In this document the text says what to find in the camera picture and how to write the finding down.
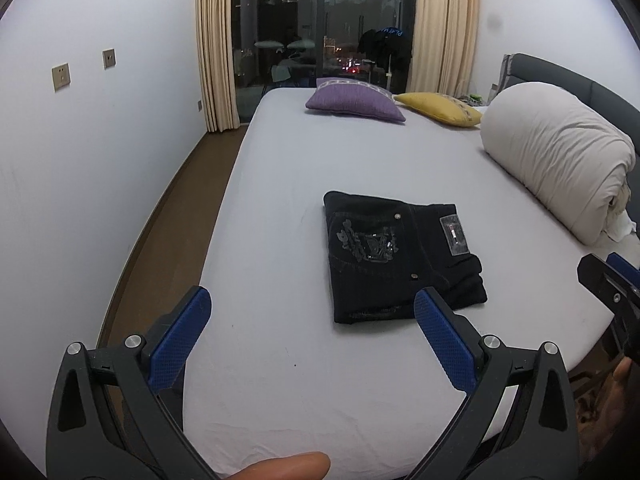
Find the fitted sheet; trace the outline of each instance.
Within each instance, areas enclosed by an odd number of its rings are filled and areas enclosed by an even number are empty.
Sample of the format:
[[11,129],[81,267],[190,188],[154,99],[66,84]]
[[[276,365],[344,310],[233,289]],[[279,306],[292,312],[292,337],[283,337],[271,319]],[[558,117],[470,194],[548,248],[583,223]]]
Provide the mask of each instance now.
[[213,310],[187,362],[184,430],[223,475],[321,450],[329,479],[390,480],[425,455],[464,394],[414,320],[334,324],[327,191],[456,204],[489,298],[459,313],[510,346],[554,341],[568,368],[611,320],[578,284],[580,258],[617,250],[638,266],[640,242],[581,245],[486,155],[477,128],[406,108],[405,124],[318,114],[304,107],[312,93],[269,92],[242,143],[200,282]]

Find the sliding glass door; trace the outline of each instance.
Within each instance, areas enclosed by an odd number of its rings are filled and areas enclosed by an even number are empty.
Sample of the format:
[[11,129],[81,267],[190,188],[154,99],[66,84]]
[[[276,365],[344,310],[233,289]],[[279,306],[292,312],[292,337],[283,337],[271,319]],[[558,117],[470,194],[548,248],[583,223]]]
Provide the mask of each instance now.
[[[414,8],[415,0],[232,0],[241,121],[251,119],[269,90],[314,87],[322,76],[389,86],[388,63],[367,59],[362,39],[367,32],[372,38],[372,33],[386,27],[402,30],[405,39],[410,38]],[[392,89],[402,91],[406,74],[394,73],[392,80]]]

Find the wall plate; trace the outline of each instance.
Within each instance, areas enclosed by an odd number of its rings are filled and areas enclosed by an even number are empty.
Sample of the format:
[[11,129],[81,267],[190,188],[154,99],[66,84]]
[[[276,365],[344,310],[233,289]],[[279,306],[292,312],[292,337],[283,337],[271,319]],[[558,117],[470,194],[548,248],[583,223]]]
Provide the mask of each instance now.
[[53,75],[53,88],[57,92],[65,86],[71,84],[71,76],[69,75],[69,63],[60,65],[51,69]]
[[102,51],[102,60],[104,61],[104,69],[107,70],[113,66],[116,66],[116,51],[111,48],[109,50]]

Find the metal screw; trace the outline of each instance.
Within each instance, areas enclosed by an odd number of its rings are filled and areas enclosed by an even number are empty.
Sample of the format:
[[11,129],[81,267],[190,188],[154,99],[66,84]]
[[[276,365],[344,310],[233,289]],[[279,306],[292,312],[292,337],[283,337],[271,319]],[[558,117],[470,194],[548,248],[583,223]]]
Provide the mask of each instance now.
[[500,340],[495,335],[488,335],[484,338],[484,344],[489,348],[498,348]]
[[558,347],[554,345],[552,342],[545,343],[544,349],[546,353],[551,355],[558,353]]
[[69,355],[76,355],[79,351],[81,351],[82,345],[80,343],[71,343],[68,347],[66,347],[66,353]]
[[127,348],[136,348],[142,343],[142,338],[138,334],[130,335],[124,341],[124,346]]

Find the blue gripper pad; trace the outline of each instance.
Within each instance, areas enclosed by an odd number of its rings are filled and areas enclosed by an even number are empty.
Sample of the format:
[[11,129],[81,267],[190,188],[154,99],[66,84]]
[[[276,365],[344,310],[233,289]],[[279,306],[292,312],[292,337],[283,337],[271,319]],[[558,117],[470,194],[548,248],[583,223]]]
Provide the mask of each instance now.
[[626,280],[640,288],[640,270],[636,269],[618,253],[607,256],[607,265],[620,273]]
[[154,394],[171,388],[211,316],[211,297],[200,288],[183,307],[149,359],[147,383]]
[[471,394],[478,384],[474,358],[425,290],[415,295],[414,313],[452,386],[467,395]]

